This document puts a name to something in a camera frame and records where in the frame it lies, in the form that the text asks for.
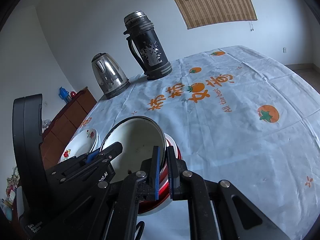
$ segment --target black thermos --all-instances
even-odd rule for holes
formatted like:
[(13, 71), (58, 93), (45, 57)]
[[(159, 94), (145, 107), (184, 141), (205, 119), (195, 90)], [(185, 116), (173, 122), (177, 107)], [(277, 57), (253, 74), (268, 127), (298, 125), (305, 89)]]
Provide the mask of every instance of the black thermos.
[[(153, 23), (142, 11), (136, 11), (124, 18), (127, 30), (129, 49), (147, 75), (148, 80), (162, 78), (171, 73), (171, 63), (165, 55), (161, 43), (155, 33)], [(133, 48), (134, 42), (141, 58)]]

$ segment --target stack of plates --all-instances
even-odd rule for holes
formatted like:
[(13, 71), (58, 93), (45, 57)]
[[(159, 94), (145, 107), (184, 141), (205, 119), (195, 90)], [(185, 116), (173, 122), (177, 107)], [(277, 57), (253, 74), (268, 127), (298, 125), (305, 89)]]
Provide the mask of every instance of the stack of plates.
[[(167, 141), (167, 147), (173, 146), (174, 153), (176, 155), (177, 159), (181, 158), (180, 150), (175, 143), (175, 141), (166, 133), (164, 134), (166, 141)], [(168, 170), (167, 170), (167, 163), (164, 164), (164, 167), (162, 168), (160, 172), (160, 185), (159, 185), (159, 200), (157, 201), (143, 201), (139, 203), (139, 216), (147, 216), (153, 213), (158, 212), (159, 210), (165, 208), (167, 205), (169, 205), (172, 202), (172, 199), (170, 198), (169, 193), (169, 181), (168, 181)]]
[(96, 129), (83, 130), (68, 143), (58, 163), (73, 156), (79, 157), (82, 154), (93, 152), (100, 144), (100, 137)]

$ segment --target white wall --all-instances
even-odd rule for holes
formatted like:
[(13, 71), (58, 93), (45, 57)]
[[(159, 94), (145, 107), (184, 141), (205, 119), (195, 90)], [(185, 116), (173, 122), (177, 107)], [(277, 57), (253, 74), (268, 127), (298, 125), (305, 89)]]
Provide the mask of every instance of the white wall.
[(312, 33), (312, 60), (313, 63), (320, 68), (320, 24), (309, 8), (307, 12)]
[(36, 7), (44, 35), (76, 90), (102, 95), (92, 57), (109, 53), (128, 77), (142, 70), (131, 55), (123, 18), (143, 10), (155, 24), (169, 60), (218, 47), (244, 45), (283, 64), (311, 63), (311, 37), (302, 0), (252, 0), (258, 21), (231, 22), (187, 30), (174, 0), (41, 0)]
[(5, 198), (7, 177), (16, 165), (12, 144), (14, 99), (43, 94), (42, 119), (52, 120), (65, 105), (59, 87), (72, 86), (61, 71), (41, 30), (36, 9), (15, 9), (0, 32), (0, 198)]

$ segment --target thermos base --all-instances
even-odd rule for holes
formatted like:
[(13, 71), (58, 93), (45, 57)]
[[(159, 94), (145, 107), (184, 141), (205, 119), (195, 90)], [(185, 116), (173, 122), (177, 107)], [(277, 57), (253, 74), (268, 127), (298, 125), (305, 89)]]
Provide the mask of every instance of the thermos base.
[(155, 69), (155, 70), (151, 70), (151, 71), (146, 71), (145, 75), (147, 75), (147, 79), (148, 80), (156, 80), (159, 78), (163, 78), (166, 75), (169, 75), (172, 71), (172, 66), (170, 61), (168, 61), (166, 64), (164, 64), (163, 66)]
[(130, 82), (129, 79), (127, 80), (127, 82), (123, 85), (121, 85), (120, 87), (118, 87), (117, 89), (110, 91), (108, 93), (105, 94), (106, 99), (111, 99), (114, 98), (118, 95), (120, 95), (123, 91), (125, 91), (128, 87), (130, 87)]

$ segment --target triangular cutout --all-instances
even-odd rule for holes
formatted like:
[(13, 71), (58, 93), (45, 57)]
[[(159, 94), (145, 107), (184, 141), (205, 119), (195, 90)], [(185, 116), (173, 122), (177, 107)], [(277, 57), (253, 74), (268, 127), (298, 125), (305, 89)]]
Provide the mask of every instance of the triangular cutout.
[(233, 196), (232, 200), (236, 206), (244, 229), (249, 230), (255, 226), (262, 224), (262, 219), (258, 217), (258, 215), (254, 213), (253, 210), (249, 208), (239, 196)]

